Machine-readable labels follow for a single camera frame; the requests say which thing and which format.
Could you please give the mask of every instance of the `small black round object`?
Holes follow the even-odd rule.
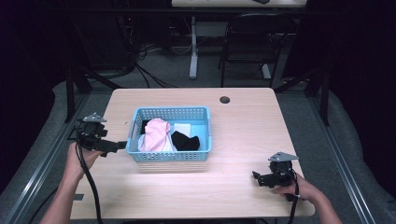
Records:
[[[228,96],[221,96],[220,97],[220,101],[223,103],[223,104],[228,104],[228,103],[230,103],[230,97],[228,97]]]

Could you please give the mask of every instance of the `cloth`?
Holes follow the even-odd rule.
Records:
[[[177,151],[194,151],[198,150],[200,146],[198,136],[189,138],[185,134],[178,131],[172,133],[172,142],[176,147]]]
[[[142,127],[140,129],[140,134],[145,134],[146,133],[146,126],[148,125],[149,120],[142,120]]]
[[[175,123],[174,132],[180,132],[190,137],[191,125],[189,123]]]
[[[145,141],[145,136],[146,136],[145,134],[142,134],[137,142],[137,148],[139,148],[140,151],[142,151],[142,146]],[[172,143],[172,138],[170,133],[166,135],[165,145],[163,146],[163,150],[161,151],[177,151],[177,149]]]
[[[140,151],[163,151],[165,145],[172,146],[170,140],[166,140],[169,131],[171,130],[170,124],[162,119],[150,120],[146,127],[143,137],[143,143]]]

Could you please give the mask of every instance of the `wooden table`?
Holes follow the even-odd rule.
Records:
[[[223,104],[219,98],[231,102]],[[125,141],[134,111],[141,106],[205,105],[210,109],[213,148],[204,162],[137,164],[125,150],[99,158],[92,176],[103,218],[288,217],[291,203],[259,187],[252,171],[271,174],[270,156],[294,154],[288,129],[271,89],[116,90],[107,106],[107,140]],[[302,174],[300,163],[293,162]],[[92,190],[82,179],[71,218],[95,218]],[[314,206],[297,205],[296,216]]]

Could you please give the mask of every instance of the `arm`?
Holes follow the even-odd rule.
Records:
[[[332,203],[319,189],[306,181],[302,176],[297,174],[297,183],[299,185],[300,197],[311,202],[317,209],[321,224],[342,223],[335,213]],[[276,191],[284,195],[285,193],[294,194],[295,183],[287,187],[280,187]]]
[[[84,159],[88,168],[93,166],[95,160],[102,154],[102,151],[89,151],[83,149]],[[78,182],[83,177],[78,157],[76,155],[76,143],[69,146],[67,162],[64,167],[64,176],[59,184],[58,190],[46,214],[41,219],[45,223],[69,223],[72,212],[73,200],[77,190]]]

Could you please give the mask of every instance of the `light blue plastic basket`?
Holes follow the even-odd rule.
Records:
[[[200,147],[196,151],[141,152],[137,145],[141,136],[142,121],[151,119],[163,119],[169,122],[171,133],[175,123],[189,123],[191,137],[198,136]],[[137,108],[125,149],[135,161],[206,161],[212,149],[209,108],[206,106]]]

